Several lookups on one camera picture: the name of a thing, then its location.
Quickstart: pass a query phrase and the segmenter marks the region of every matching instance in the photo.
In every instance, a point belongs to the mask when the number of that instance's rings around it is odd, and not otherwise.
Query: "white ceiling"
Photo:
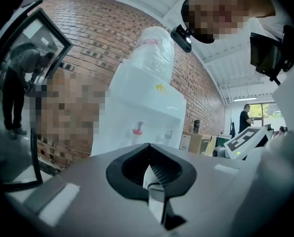
[[[182,24],[180,9],[184,0],[117,0],[144,11],[168,28]],[[227,105],[236,98],[265,98],[277,88],[274,82],[255,72],[250,65],[250,32],[264,35],[257,19],[251,19],[239,33],[213,44],[193,42],[193,52],[212,77]]]

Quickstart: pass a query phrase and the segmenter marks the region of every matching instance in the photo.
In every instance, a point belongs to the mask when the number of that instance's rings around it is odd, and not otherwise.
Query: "cardboard box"
[[[211,140],[210,135],[183,132],[179,149],[204,155]]]

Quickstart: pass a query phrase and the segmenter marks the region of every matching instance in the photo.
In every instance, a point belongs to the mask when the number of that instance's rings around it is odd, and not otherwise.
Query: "man in black shirt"
[[[249,111],[250,105],[246,104],[239,118],[239,133],[241,133],[247,127],[251,126],[251,124],[254,124],[253,120],[251,120],[248,116]]]

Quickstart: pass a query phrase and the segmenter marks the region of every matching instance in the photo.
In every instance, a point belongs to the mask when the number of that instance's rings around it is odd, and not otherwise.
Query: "white water cooler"
[[[146,142],[179,148],[186,100],[169,84],[174,44],[160,27],[144,32],[106,92],[91,156]]]

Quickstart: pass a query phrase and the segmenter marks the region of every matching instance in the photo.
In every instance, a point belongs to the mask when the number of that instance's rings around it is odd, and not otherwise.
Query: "window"
[[[254,126],[264,126],[271,124],[274,131],[278,131],[280,126],[286,126],[285,120],[276,103],[262,103],[250,105],[250,118],[261,118],[255,120]]]

